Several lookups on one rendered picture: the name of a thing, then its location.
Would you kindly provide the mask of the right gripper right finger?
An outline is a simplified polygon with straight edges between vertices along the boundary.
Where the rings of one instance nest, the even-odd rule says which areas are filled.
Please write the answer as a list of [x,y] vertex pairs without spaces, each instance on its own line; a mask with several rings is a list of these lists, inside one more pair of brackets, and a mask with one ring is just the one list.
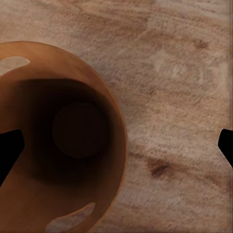
[[218,147],[233,168],[233,131],[222,129],[218,139]]

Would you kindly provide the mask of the trash can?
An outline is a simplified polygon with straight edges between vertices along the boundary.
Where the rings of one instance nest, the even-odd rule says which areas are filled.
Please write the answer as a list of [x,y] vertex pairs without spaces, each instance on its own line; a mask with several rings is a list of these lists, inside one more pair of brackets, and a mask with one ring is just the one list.
[[69,51],[42,42],[0,43],[0,60],[30,63],[0,76],[0,134],[20,129],[25,147],[0,187],[0,233],[45,233],[95,203],[60,233],[89,233],[122,187],[128,138],[103,78]]

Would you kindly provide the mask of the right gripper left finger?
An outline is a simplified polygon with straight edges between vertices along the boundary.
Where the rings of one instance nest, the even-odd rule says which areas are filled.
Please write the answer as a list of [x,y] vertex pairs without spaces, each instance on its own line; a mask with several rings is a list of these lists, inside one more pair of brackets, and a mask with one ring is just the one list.
[[20,129],[0,134],[0,187],[25,147]]

